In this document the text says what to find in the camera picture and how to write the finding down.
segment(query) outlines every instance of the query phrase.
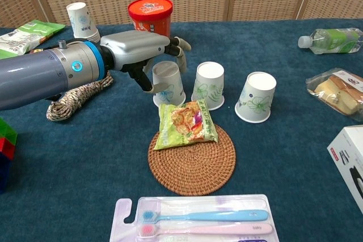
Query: coiled rope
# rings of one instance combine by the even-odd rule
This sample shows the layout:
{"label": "coiled rope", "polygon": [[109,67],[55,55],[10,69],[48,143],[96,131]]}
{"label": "coiled rope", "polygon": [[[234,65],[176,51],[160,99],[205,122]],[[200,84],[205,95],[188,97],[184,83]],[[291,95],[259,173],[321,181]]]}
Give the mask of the coiled rope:
{"label": "coiled rope", "polygon": [[52,102],[47,110],[47,119],[61,121],[72,116],[91,97],[110,86],[113,77],[107,72],[104,79],[69,90],[58,101]]}

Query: white paper cup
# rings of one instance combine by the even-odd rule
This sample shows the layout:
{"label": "white paper cup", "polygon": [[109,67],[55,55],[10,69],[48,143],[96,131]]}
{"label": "white paper cup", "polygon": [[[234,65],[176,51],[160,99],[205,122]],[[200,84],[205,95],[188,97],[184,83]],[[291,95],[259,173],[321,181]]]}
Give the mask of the white paper cup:
{"label": "white paper cup", "polygon": [[192,101],[205,99],[210,111],[218,109],[225,102],[223,97],[224,73],[222,65],[203,62],[198,65]]}
{"label": "white paper cup", "polygon": [[276,80],[265,72],[248,75],[234,110],[239,118],[250,123],[266,121],[271,114],[271,103]]}
{"label": "white paper cup", "polygon": [[185,102],[185,92],[179,67],[175,62],[163,61],[153,67],[153,84],[167,83],[166,90],[154,95],[156,106],[173,104],[179,106]]}
{"label": "white paper cup", "polygon": [[74,36],[75,38],[83,38],[83,39],[87,39],[88,41],[92,41],[92,42],[95,42],[95,43],[98,43],[100,40],[101,40],[101,36],[100,36],[100,33],[97,32],[92,35],[92,36],[89,36],[89,37],[76,37]]}
{"label": "white paper cup", "polygon": [[83,2],[76,2],[67,6],[70,24],[75,38],[93,37],[98,33],[91,13]]}

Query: woven rattan coaster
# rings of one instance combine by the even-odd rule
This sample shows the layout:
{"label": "woven rattan coaster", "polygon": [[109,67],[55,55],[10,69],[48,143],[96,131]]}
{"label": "woven rattan coaster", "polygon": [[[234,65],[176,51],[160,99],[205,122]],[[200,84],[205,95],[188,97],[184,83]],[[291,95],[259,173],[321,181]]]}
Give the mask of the woven rattan coaster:
{"label": "woven rattan coaster", "polygon": [[219,126],[218,143],[154,150],[159,133],[149,146],[148,161],[154,177],[167,189],[183,196],[202,196],[216,191],[231,177],[236,152],[231,138]]}

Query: red bucket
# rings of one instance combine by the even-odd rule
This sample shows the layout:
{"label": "red bucket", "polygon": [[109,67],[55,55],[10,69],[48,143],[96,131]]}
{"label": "red bucket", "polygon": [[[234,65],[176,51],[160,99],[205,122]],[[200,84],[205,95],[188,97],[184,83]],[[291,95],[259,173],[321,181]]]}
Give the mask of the red bucket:
{"label": "red bucket", "polygon": [[128,10],[136,30],[170,36],[170,0],[136,0]]}

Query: green bottle label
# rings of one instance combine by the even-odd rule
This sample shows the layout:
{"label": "green bottle label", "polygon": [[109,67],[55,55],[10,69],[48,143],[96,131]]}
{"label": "green bottle label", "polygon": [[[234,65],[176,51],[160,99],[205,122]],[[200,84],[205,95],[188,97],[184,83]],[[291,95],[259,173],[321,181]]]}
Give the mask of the green bottle label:
{"label": "green bottle label", "polygon": [[327,29],[330,35],[328,50],[339,48],[339,53],[348,53],[358,42],[358,33],[346,29]]}

